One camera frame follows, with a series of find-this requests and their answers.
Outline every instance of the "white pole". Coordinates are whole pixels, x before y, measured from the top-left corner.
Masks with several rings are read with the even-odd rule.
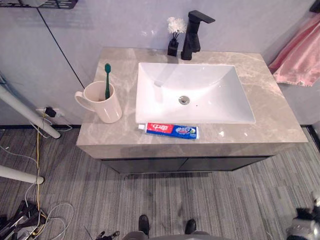
[[[0,165],[0,177],[19,180],[19,181],[31,183],[31,184],[34,184],[37,182],[36,175],[25,173],[23,171],[18,171],[2,165]],[[42,176],[39,176],[38,183],[42,184],[44,180],[45,179]]]
[[[57,132],[48,123],[43,121],[43,119],[30,110],[26,105],[24,105],[18,98],[13,96],[7,89],[0,85],[0,99],[9,104],[12,108],[18,111],[20,114],[29,119],[32,123],[37,125],[39,128],[47,132],[50,136],[55,139],[60,138],[60,133]]]

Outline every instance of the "person's feet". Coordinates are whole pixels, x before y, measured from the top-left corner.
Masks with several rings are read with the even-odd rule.
[[[145,235],[149,237],[149,219],[146,215],[141,215],[139,217],[139,231],[144,232]]]
[[[197,230],[197,223],[194,219],[190,219],[185,226],[185,234],[192,234],[195,230]]]

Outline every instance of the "plug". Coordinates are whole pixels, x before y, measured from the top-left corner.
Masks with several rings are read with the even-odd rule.
[[[57,112],[50,106],[47,106],[45,108],[44,113],[47,114],[50,118],[54,118],[57,114]]]

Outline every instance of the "green toothbrush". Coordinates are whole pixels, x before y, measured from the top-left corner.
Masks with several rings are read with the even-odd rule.
[[[110,98],[109,73],[111,72],[111,66],[109,63],[106,63],[104,65],[104,70],[106,72],[105,99],[108,99],[108,98]]]

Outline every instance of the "sink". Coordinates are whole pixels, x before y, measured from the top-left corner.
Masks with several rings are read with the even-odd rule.
[[[233,65],[140,62],[135,120],[139,124],[254,124]]]

